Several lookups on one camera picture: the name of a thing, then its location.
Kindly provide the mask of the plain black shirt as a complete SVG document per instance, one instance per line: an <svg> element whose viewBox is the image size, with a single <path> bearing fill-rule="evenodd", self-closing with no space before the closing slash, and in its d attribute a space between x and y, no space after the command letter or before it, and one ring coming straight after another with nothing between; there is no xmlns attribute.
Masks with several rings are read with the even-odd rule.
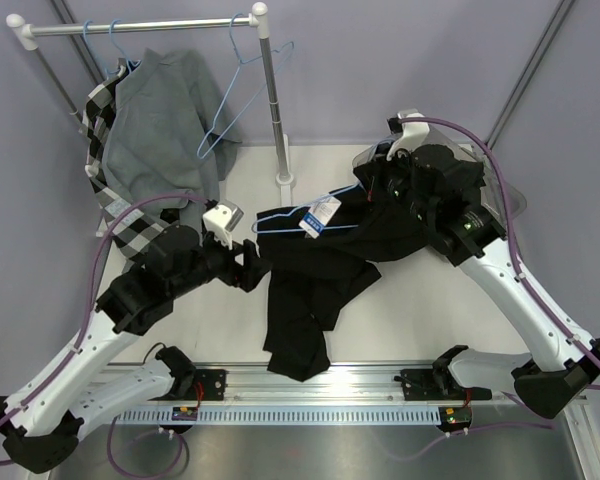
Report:
<svg viewBox="0 0 600 480"><path fill-rule="evenodd" d="M325 332L334 330L341 310L380 280L382 262L401 260L424 248L420 223L392 200L369 196L372 166L354 168L364 189L339 196L341 205L317 238L300 233L256 234L259 253L271 264L267 334L270 372L304 382L330 366ZM257 213L256 219L286 213L280 207ZM298 226L304 211L260 225L262 229Z"/></svg>

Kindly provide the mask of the clear plastic bin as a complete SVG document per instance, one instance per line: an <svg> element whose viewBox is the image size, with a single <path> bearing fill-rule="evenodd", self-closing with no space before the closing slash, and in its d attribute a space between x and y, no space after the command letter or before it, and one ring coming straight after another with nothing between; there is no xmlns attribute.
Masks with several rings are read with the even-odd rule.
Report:
<svg viewBox="0 0 600 480"><path fill-rule="evenodd" d="M513 219L524 211L526 208L524 196L510 184L499 181L489 157L472 137L460 131L458 126L451 127L447 122L430 122L425 116L422 121L429 124L430 133L418 148L428 145L443 146L447 149L445 153L453 159L467 162L472 168L476 165L483 167L483 180L480 182L481 204L493 214L501 225L506 224L507 218ZM387 138L354 157L352 160L354 168L367 163L371 164L376 156L387 156L392 143L397 139L397 121L395 119L389 120L389 128L391 133ZM400 152L399 154L412 154L414 157L415 150L411 153Z"/></svg>

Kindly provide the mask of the blue hanger of checked shirt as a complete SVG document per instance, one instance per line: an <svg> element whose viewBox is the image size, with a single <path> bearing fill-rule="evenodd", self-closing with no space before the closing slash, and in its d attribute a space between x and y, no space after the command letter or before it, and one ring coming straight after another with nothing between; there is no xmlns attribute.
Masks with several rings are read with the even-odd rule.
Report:
<svg viewBox="0 0 600 480"><path fill-rule="evenodd" d="M102 76L108 80L111 78L111 76L113 75L113 73L115 72L111 72L108 68L105 62L102 61L101 57L98 55L97 50L94 48L93 44L91 43L91 41L89 40L89 33L88 33L88 29L90 24L92 23L91 20L86 20L83 25L82 25L82 39L85 43L86 48L88 49L89 53L91 54L93 61L95 63L95 65L97 66L99 72L102 74Z"/></svg>

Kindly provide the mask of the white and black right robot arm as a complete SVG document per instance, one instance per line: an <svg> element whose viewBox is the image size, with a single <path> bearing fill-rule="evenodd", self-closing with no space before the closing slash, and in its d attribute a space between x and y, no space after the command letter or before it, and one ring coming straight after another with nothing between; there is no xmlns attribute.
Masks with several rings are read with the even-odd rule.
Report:
<svg viewBox="0 0 600 480"><path fill-rule="evenodd" d="M488 389L516 396L534 414L555 418L600 376L600 338L572 320L523 264L513 229L483 202L482 162L442 144L414 150L376 147L370 186L417 220L429 245L471 278L524 341L525 354L456 345L432 365L442 396Z"/></svg>

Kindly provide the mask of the blue hanger of black shirt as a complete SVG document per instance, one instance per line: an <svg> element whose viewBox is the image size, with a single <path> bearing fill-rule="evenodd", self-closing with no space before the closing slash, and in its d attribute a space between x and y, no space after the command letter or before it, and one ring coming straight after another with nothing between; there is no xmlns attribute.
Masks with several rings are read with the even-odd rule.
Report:
<svg viewBox="0 0 600 480"><path fill-rule="evenodd" d="M255 234L283 234L283 233L300 233L304 231L311 238L317 238L325 230L341 230L346 228L355 228L355 225L344 226L329 226L329 222L333 215L337 212L341 205L339 196L354 191L356 189L364 189L363 184L358 180L355 184L342 187L334 192L324 194L310 202L292 207L286 213L276 213L265 216L261 219L256 219L251 225L251 231ZM304 211L298 226L295 228L286 229L262 229L260 225L279 218L291 218L295 213Z"/></svg>

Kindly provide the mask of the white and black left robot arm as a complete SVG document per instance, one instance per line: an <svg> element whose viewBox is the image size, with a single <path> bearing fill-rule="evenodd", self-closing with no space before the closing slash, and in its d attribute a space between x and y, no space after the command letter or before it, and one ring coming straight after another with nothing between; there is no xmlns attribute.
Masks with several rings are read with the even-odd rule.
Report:
<svg viewBox="0 0 600 480"><path fill-rule="evenodd" d="M214 280L250 292L271 265L256 245L223 244L211 233L170 227L143 259L114 279L86 322L47 366L12 395L0 396L0 434L7 461L31 473L66 460L91 432L152 399L182 399L197 383L193 362L175 346L96 389L89 384L119 353L169 316L180 297Z"/></svg>

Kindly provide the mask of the metal clothes rack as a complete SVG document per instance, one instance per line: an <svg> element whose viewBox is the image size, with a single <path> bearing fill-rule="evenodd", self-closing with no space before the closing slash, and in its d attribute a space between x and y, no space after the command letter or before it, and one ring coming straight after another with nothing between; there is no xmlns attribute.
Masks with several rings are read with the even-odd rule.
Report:
<svg viewBox="0 0 600 480"><path fill-rule="evenodd" d="M7 25L23 44L25 50L37 51L36 37L80 33L114 34L175 29L174 27L233 27L236 23L257 30L262 63L265 70L272 125L279 161L277 184L290 187L294 182L287 162L287 150L275 86L275 73L270 49L268 6L257 2L252 13L238 14L233 20L200 20L148 23L110 22L92 27L85 22L80 27L64 25L35 27L16 14L6 19ZM237 122L230 111L221 112L228 91L220 98L219 87L199 52L189 49L160 54L145 49L144 57L136 64L127 62L122 53L118 66L107 77L110 86L99 85L95 93L109 91L113 97L114 113L107 120L109 140L97 141L95 155L104 157L100 175L121 196L145 192L180 192L207 194L219 199L219 182L225 181L234 167L242 142L239 132L230 132Z"/></svg>

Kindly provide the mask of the black white checked shirt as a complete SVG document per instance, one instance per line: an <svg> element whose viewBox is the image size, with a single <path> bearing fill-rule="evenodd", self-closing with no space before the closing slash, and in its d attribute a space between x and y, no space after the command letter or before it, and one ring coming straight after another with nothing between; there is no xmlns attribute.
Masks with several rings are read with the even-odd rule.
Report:
<svg viewBox="0 0 600 480"><path fill-rule="evenodd" d="M123 66L117 75L97 85L87 96L82 113L81 132L88 143L85 171L107 226L130 206L105 179L103 165L104 150L117 116L116 87L128 75ZM136 262L151 240L167 227L178 224L178 214L174 211L167 211L165 218L159 218L135 209L114 228L112 241L127 260Z"/></svg>

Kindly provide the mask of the grey shirt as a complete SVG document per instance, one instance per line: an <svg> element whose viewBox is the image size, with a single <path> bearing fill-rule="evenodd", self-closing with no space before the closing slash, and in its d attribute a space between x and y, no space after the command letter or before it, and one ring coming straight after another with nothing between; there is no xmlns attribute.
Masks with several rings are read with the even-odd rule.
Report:
<svg viewBox="0 0 600 480"><path fill-rule="evenodd" d="M194 50L146 50L140 65L116 87L117 116L104 150L106 180L130 203L154 198L151 215L173 209L195 229L207 200L235 164L241 143L203 57Z"/></svg>

